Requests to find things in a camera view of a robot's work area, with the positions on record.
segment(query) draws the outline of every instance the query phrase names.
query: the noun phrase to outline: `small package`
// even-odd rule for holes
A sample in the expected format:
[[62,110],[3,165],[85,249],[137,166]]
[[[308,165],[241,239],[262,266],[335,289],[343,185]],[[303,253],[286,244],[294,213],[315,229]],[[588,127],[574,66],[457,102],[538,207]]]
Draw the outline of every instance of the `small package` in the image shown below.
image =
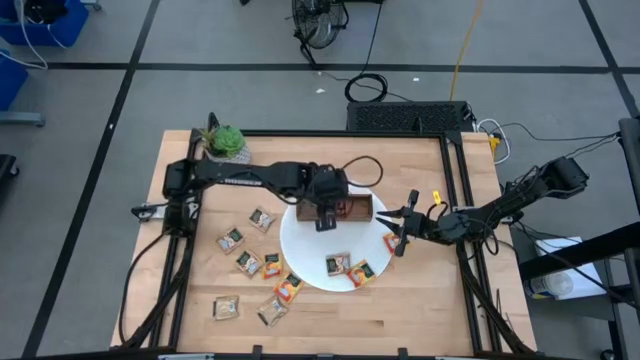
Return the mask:
[[273,292],[276,293],[284,301],[289,304],[296,296],[296,294],[302,288],[302,279],[294,275],[293,273],[287,273],[282,280],[273,288]]
[[213,301],[213,318],[215,320],[227,320],[240,316],[238,313],[239,301],[240,297],[237,295],[217,297]]
[[394,233],[388,233],[382,237],[382,240],[387,246],[387,249],[389,249],[389,252],[391,252],[391,255],[393,255],[395,253],[396,247],[398,246],[398,244],[400,244],[400,237]]
[[349,253],[327,256],[327,273],[329,276],[345,274],[351,267],[351,255]]
[[258,317],[267,327],[274,326],[281,317],[285,316],[287,309],[277,296],[272,296],[258,308]]
[[252,251],[245,250],[236,259],[236,266],[251,278],[262,266],[262,260]]
[[264,267],[262,268],[262,278],[269,279],[282,274],[282,261],[280,254],[269,254],[264,257]]
[[242,233],[235,227],[229,229],[229,231],[217,240],[218,245],[220,245],[225,254],[229,254],[235,250],[243,241],[244,236],[242,236]]
[[265,209],[258,206],[251,216],[249,217],[249,222],[251,225],[258,228],[258,230],[262,232],[267,232],[269,230],[269,226],[276,220],[275,216],[269,214]]
[[347,272],[347,276],[351,281],[353,281],[353,285],[355,285],[356,288],[359,288],[376,278],[376,274],[373,272],[369,264],[367,264],[366,260],[362,260],[356,264],[356,266],[352,267],[349,272]]

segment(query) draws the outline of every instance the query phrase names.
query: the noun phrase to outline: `potted plant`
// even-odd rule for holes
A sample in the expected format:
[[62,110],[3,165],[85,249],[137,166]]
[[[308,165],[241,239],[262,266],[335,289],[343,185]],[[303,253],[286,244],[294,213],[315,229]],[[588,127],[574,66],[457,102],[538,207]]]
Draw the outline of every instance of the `potted plant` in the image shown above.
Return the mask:
[[215,162],[248,164],[251,159],[249,148],[240,129],[220,125],[213,113],[209,114],[209,126],[200,130],[204,153]]

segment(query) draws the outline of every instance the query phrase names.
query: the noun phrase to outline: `wooden table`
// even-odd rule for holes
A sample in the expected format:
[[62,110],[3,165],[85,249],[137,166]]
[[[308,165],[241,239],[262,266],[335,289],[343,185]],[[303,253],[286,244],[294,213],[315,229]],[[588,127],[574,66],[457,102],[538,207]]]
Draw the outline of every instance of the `wooden table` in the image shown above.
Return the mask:
[[[163,202],[165,167],[185,157],[189,134],[165,132],[149,202]],[[463,134],[463,140],[474,200],[476,205],[483,205],[500,195],[488,141],[484,134]],[[420,212],[433,203],[433,190],[439,190],[444,199],[447,197],[439,142],[434,139],[248,137],[247,143],[252,163],[258,165],[315,161],[342,166],[359,155],[374,156],[383,164],[385,174],[372,190],[388,209],[406,204],[411,189],[421,192],[416,206]],[[453,147],[450,152],[462,202]],[[377,177],[377,169],[363,161],[350,166],[348,175],[368,183]],[[241,250],[226,256],[215,243],[219,235],[235,225],[248,237],[240,249],[249,248],[259,254],[280,251],[279,220],[267,234],[248,223],[247,218],[257,205],[278,216],[286,207],[264,189],[214,186],[205,192],[178,351],[250,353],[253,345],[262,345],[264,353],[393,355],[399,347],[406,347],[410,355],[472,355],[455,249],[421,240],[412,241],[403,258],[394,257],[384,273],[362,289],[332,293],[307,284],[274,328],[264,326],[256,309],[272,295],[278,279],[248,279],[233,265]],[[135,253],[160,230],[161,221],[142,224]],[[511,242],[506,227],[499,227],[496,234]],[[160,243],[149,251],[133,273],[125,315],[127,336],[155,304],[166,245],[167,242]],[[535,348],[515,254],[502,246],[497,256],[485,256],[494,297],[496,289],[500,289],[503,314],[508,314],[521,339]],[[213,320],[212,302],[223,295],[240,295],[239,318]],[[170,305],[161,344],[167,343],[172,313]],[[479,321],[483,348],[490,349],[481,315],[482,311]],[[116,333],[113,344],[119,343]]]

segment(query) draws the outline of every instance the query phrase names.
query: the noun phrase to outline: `white plate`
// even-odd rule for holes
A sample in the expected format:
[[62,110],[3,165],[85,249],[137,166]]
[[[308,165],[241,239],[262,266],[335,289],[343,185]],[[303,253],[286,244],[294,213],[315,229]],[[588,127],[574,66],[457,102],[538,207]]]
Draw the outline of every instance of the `white plate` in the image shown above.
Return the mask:
[[327,275],[328,255],[348,252],[351,264],[366,259],[371,269],[380,276],[391,260],[391,253],[382,236],[389,229],[375,219],[378,211],[386,211],[382,201],[369,189],[349,186],[352,194],[372,194],[371,222],[338,222],[334,230],[317,232],[313,221],[298,221],[296,207],[288,206],[280,226],[280,246],[289,267],[309,285],[327,291],[352,291],[353,283],[346,275]]

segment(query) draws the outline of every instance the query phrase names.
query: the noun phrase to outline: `plant pot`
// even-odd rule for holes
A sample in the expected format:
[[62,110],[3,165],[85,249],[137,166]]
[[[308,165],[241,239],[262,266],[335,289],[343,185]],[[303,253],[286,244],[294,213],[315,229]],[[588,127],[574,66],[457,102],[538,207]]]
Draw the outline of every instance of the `plant pot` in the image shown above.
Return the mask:
[[233,157],[223,157],[223,156],[215,156],[211,154],[208,149],[204,149],[204,153],[207,155],[207,158],[213,162],[228,162],[234,164],[248,164],[251,161],[251,153],[249,152],[249,147],[245,144],[245,146]]

